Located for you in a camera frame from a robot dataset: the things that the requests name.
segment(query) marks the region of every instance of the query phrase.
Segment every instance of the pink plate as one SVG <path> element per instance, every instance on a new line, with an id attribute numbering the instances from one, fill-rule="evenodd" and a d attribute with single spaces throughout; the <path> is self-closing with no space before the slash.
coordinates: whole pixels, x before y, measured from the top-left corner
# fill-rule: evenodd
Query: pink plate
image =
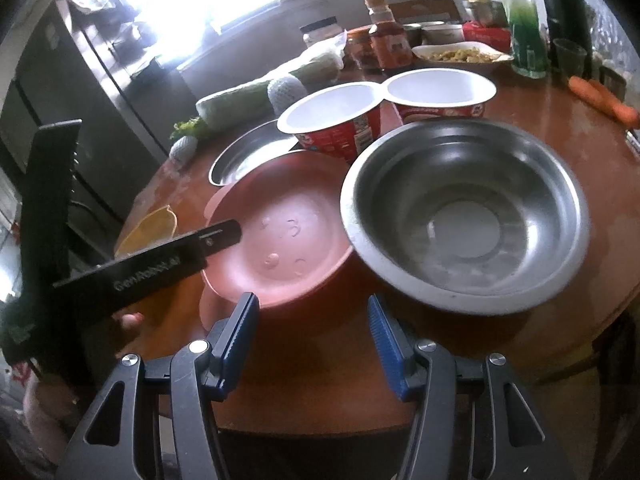
<path id="1" fill-rule="evenodd" d="M 237 219 L 242 240 L 207 258 L 209 286 L 234 303 L 254 292 L 264 308 L 303 298 L 327 282 L 353 250 L 339 206 L 348 169 L 321 153 L 290 152 L 236 182 L 210 222 Z"/>

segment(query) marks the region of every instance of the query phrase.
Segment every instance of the metal screw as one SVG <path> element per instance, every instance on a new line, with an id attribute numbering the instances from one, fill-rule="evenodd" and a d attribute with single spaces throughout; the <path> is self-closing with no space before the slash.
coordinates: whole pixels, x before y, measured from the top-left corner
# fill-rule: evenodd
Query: metal screw
<path id="1" fill-rule="evenodd" d="M 122 364 L 125 366 L 133 366 L 138 362 L 138 356 L 135 354 L 127 354 L 122 358 Z"/>
<path id="2" fill-rule="evenodd" d="M 489 361 L 492 365 L 502 366 L 507 362 L 507 358 L 502 354 L 494 353 L 489 356 Z"/>
<path id="3" fill-rule="evenodd" d="M 418 348 L 423 352 L 435 352 L 438 345 L 431 339 L 424 339 L 418 343 Z"/>
<path id="4" fill-rule="evenodd" d="M 189 351 L 194 354 L 199 354 L 207 349 L 208 343 L 204 339 L 196 339 L 189 344 Z"/>

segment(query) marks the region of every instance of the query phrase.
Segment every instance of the plastic bottle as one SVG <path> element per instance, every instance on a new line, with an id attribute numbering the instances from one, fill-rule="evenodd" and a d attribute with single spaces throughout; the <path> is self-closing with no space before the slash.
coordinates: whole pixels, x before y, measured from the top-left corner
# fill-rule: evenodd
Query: plastic bottle
<path id="1" fill-rule="evenodd" d="M 584 0 L 544 0 L 546 20 L 548 22 L 550 50 L 549 59 L 553 66 L 558 66 L 554 39 L 566 38 L 579 44 L 587 52 L 591 52 L 591 35 L 587 23 L 587 11 Z M 591 59 L 584 61 L 584 71 L 591 73 Z"/>
<path id="2" fill-rule="evenodd" d="M 396 22 L 386 0 L 364 0 L 364 3 L 373 23 L 369 35 L 380 68 L 389 74 L 403 72 L 414 62 L 404 27 Z"/>
<path id="3" fill-rule="evenodd" d="M 546 46 L 540 36 L 536 0 L 502 0 L 511 29 L 512 67 L 518 74 L 540 79 L 546 75 Z"/>

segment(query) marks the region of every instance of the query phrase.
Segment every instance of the green vegetable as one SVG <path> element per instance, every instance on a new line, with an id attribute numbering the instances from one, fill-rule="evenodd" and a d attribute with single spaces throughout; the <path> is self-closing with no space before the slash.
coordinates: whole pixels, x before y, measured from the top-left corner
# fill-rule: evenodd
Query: green vegetable
<path id="1" fill-rule="evenodd" d="M 185 136 L 196 137 L 196 139 L 204 139 L 209 137 L 211 131 L 207 126 L 207 123 L 202 120 L 201 117 L 194 117 L 188 121 L 174 124 L 174 130 L 171 134 L 171 139 L 180 139 Z"/>

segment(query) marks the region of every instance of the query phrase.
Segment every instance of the carrot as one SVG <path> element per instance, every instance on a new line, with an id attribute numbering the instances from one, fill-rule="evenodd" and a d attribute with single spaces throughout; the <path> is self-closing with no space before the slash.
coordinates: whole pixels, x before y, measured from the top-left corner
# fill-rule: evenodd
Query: carrot
<path id="1" fill-rule="evenodd" d="M 620 102 L 609 89 L 599 81 L 591 79 L 589 84 L 602 95 L 604 102 L 613 110 L 616 118 L 627 128 L 640 128 L 640 113 L 631 106 L 626 106 Z"/>
<path id="2" fill-rule="evenodd" d="M 585 103 L 596 108 L 596 110 L 599 110 L 608 116 L 614 116 L 613 110 L 609 105 L 607 105 L 603 95 L 581 77 L 576 75 L 571 76 L 569 79 L 569 90 L 576 94 Z"/>

